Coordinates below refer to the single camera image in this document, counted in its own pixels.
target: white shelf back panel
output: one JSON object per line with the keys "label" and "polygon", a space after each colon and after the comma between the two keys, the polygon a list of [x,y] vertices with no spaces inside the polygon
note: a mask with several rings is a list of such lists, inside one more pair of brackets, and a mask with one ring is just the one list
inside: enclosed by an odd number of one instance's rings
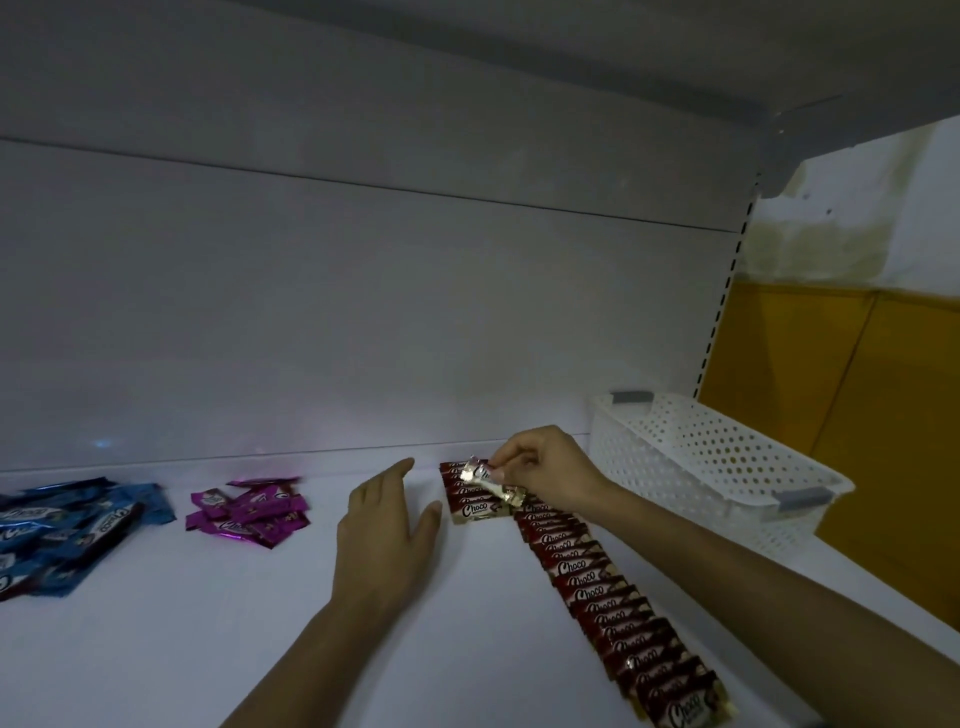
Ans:
{"label": "white shelf back panel", "polygon": [[4,2],[0,136],[738,231],[758,130],[208,0]]}
{"label": "white shelf back panel", "polygon": [[737,235],[0,142],[0,470],[588,431]]}

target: right hand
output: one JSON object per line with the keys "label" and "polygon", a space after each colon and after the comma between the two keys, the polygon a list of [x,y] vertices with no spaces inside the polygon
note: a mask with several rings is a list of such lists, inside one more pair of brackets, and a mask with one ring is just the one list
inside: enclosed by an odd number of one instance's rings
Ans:
{"label": "right hand", "polygon": [[493,454],[489,467],[500,484],[523,486],[554,508],[587,519],[604,494],[618,487],[556,425],[518,432]]}

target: perforated basket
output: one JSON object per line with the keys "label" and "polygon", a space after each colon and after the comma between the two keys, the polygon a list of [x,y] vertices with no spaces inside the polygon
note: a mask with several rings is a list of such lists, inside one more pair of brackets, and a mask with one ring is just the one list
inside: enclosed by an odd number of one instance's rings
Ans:
{"label": "perforated basket", "polygon": [[778,561],[853,490],[843,475],[689,397],[591,400],[589,455],[608,478]]}

